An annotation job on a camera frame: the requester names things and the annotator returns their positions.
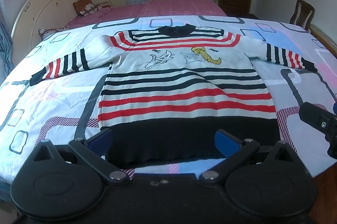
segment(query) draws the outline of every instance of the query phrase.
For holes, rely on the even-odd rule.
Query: sweater cuff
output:
[[[47,73],[47,69],[44,68],[41,71],[39,71],[38,73],[34,74],[32,76],[32,78],[29,80],[29,85],[33,86],[38,84],[39,82],[41,82],[43,80],[43,76]]]
[[[312,71],[312,72],[317,72],[317,68],[315,68],[314,63],[309,62],[305,60],[304,58],[301,59],[301,62],[303,63],[305,69]]]

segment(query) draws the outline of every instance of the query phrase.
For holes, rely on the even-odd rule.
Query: blue curtain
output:
[[[3,60],[6,77],[14,68],[14,65],[11,61],[12,49],[13,40],[6,29],[4,16],[0,8],[0,58]]]

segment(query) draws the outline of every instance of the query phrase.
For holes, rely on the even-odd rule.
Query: floor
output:
[[[318,224],[337,223],[337,163],[314,178],[318,197],[311,210],[311,217]]]
[[[16,219],[16,209],[13,203],[0,203],[0,223],[11,224]]]

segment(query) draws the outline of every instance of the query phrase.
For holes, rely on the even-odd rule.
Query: sweater sleeve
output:
[[[288,49],[267,44],[259,39],[241,36],[235,48],[244,51],[249,58],[258,57],[264,61],[281,64],[289,68],[307,69],[317,72],[314,63],[305,60],[299,54]]]
[[[36,85],[44,79],[58,78],[73,72],[98,68],[111,62],[119,51],[113,46],[110,36],[99,36],[86,47],[47,64],[38,73],[32,75],[29,81],[30,86]]]

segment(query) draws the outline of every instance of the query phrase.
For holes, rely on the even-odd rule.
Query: wooden headboard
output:
[[[12,30],[12,62],[17,65],[41,42],[39,28],[64,27],[77,16],[73,2],[78,0],[27,0]]]

